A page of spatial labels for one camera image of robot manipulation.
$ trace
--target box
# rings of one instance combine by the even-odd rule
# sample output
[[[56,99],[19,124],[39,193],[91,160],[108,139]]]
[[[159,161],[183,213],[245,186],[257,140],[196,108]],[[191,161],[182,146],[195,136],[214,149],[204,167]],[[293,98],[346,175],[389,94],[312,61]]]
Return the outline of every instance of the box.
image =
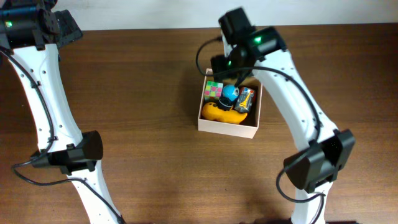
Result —
[[[212,74],[211,69],[206,70],[207,74]],[[228,124],[218,121],[209,121],[201,116],[201,110],[204,103],[205,87],[208,80],[214,81],[213,77],[205,77],[203,82],[203,91],[201,94],[199,116],[198,116],[198,130],[207,131],[211,133],[227,134],[230,136],[238,136],[244,138],[253,138],[259,129],[260,122],[260,111],[261,111],[261,96],[262,96],[262,84],[255,78],[247,78],[239,86],[246,86],[257,91],[256,103],[252,106],[250,113],[247,118],[241,124]],[[224,80],[224,85],[235,84],[236,80]]]

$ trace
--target wooden table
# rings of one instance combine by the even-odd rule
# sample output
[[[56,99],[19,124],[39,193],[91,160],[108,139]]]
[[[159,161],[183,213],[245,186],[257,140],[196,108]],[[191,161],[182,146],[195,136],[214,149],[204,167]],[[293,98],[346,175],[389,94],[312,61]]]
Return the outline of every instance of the wooden table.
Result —
[[[398,219],[398,24],[278,27],[319,105],[356,145],[326,206],[327,220]],[[129,223],[239,223],[287,219],[294,205],[275,188],[296,153],[267,93],[254,139],[197,131],[203,77],[199,45],[219,29],[85,32],[60,51],[70,109],[82,131],[98,130],[103,169]],[[208,47],[201,58],[222,54]],[[89,223],[72,184],[36,187],[10,171],[37,150],[19,80],[0,67],[0,223]],[[35,180],[65,176],[25,168]],[[293,195],[284,177],[282,188]]]

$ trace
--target cardboard box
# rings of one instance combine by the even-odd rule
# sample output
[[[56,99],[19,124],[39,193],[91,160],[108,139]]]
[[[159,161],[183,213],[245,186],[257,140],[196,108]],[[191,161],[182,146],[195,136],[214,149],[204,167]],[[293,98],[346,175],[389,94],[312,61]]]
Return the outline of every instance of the cardboard box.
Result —
[[[206,70],[207,74],[212,74],[212,72],[213,71],[209,68]],[[201,116],[201,110],[204,105],[205,87],[208,80],[214,81],[213,77],[205,77],[205,81],[203,82],[203,91],[201,94],[201,102],[198,116],[198,130],[218,134],[227,134],[230,136],[253,138],[257,130],[259,129],[262,84],[255,78],[247,78],[239,86],[246,86],[254,89],[257,92],[256,102],[253,104],[247,118],[241,124],[228,124],[218,121],[208,121]],[[224,80],[223,83],[224,85],[235,84],[235,81],[236,80]]]

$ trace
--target puzzle cube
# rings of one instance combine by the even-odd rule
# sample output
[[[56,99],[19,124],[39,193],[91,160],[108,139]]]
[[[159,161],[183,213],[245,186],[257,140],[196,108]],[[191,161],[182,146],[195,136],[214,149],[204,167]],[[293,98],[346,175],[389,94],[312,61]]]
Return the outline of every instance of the puzzle cube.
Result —
[[[205,88],[205,102],[217,101],[223,92],[222,83],[207,81]]]

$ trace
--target open box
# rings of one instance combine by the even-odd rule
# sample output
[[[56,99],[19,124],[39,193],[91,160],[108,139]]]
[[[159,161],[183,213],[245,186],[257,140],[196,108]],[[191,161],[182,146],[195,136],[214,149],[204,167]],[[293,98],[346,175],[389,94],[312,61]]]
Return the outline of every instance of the open box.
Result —
[[[206,70],[206,74],[212,74],[211,69]],[[252,108],[247,116],[247,118],[241,124],[228,124],[218,121],[209,121],[202,117],[201,110],[203,108],[204,93],[207,81],[214,81],[213,77],[205,77],[203,82],[203,91],[201,93],[201,101],[198,116],[198,130],[207,131],[211,133],[227,134],[230,136],[238,136],[244,138],[253,138],[259,129],[260,122],[260,110],[261,110],[261,96],[262,96],[262,84],[255,78],[247,78],[240,84],[239,87],[245,86],[252,88],[257,92],[256,100],[252,105]],[[224,85],[235,84],[236,80],[223,80]]]

